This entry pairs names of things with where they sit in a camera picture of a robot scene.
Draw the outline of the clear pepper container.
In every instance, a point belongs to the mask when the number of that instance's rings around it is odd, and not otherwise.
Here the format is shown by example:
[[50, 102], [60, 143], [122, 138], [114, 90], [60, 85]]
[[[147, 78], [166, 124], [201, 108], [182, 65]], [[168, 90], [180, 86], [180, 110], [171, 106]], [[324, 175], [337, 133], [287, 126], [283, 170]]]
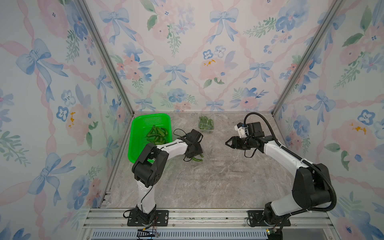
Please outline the clear pepper container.
[[210, 158], [210, 155], [208, 153], [206, 153], [204, 151], [204, 149], [202, 149], [201, 153], [195, 154], [192, 157], [185, 156], [183, 161], [186, 162], [186, 163], [188, 163], [188, 162], [203, 163], [203, 162], [206, 162], [209, 158]]
[[207, 116], [199, 117], [199, 129], [203, 131], [213, 131], [215, 129], [214, 120]]

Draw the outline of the green plastic basket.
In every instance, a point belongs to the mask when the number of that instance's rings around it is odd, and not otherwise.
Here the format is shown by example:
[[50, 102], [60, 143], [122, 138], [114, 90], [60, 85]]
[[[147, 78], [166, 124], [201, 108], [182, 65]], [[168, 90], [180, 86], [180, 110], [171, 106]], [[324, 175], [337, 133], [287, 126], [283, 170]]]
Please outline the green plastic basket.
[[166, 144], [172, 141], [171, 118], [167, 114], [143, 115], [135, 118], [130, 132], [128, 159], [135, 163], [148, 143]]

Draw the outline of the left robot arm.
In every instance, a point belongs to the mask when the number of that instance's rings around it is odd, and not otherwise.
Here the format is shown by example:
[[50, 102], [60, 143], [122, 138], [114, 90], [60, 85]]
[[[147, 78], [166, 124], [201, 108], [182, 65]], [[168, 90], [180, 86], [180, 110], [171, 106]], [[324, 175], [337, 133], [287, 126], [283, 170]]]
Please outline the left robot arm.
[[202, 153], [199, 140], [192, 142], [177, 139], [164, 145], [147, 144], [132, 168], [139, 190], [138, 210], [147, 215], [155, 210], [155, 185], [160, 180], [169, 159], [182, 155], [191, 159]]

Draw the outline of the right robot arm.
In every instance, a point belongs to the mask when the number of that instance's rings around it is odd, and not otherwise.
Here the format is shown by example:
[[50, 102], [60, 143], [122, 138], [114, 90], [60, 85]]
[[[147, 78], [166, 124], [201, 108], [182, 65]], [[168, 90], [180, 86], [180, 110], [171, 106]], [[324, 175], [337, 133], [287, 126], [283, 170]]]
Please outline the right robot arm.
[[294, 176], [291, 193], [265, 205], [261, 220], [267, 225], [282, 224], [290, 216], [308, 211], [329, 212], [336, 207], [337, 194], [329, 170], [324, 164], [314, 164], [296, 155], [272, 136], [234, 136], [225, 144], [237, 150], [259, 150], [276, 160]]

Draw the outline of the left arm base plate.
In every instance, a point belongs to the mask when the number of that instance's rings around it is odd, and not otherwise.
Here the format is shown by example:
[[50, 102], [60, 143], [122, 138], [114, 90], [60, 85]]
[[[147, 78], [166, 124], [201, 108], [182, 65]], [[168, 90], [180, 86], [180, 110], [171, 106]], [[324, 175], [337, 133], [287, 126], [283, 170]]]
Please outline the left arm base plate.
[[123, 217], [127, 219], [128, 227], [167, 227], [169, 222], [168, 210], [152, 210], [149, 214], [143, 213], [139, 209], [129, 210], [129, 216]]

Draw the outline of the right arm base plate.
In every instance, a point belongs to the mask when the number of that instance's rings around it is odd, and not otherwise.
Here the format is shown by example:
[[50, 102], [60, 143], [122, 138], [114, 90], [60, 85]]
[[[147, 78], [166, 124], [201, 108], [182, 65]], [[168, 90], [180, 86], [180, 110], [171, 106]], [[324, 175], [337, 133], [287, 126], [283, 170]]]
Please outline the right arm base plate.
[[247, 224], [250, 227], [289, 227], [291, 222], [284, 216], [275, 216], [273, 213], [265, 213], [263, 210], [248, 210]]

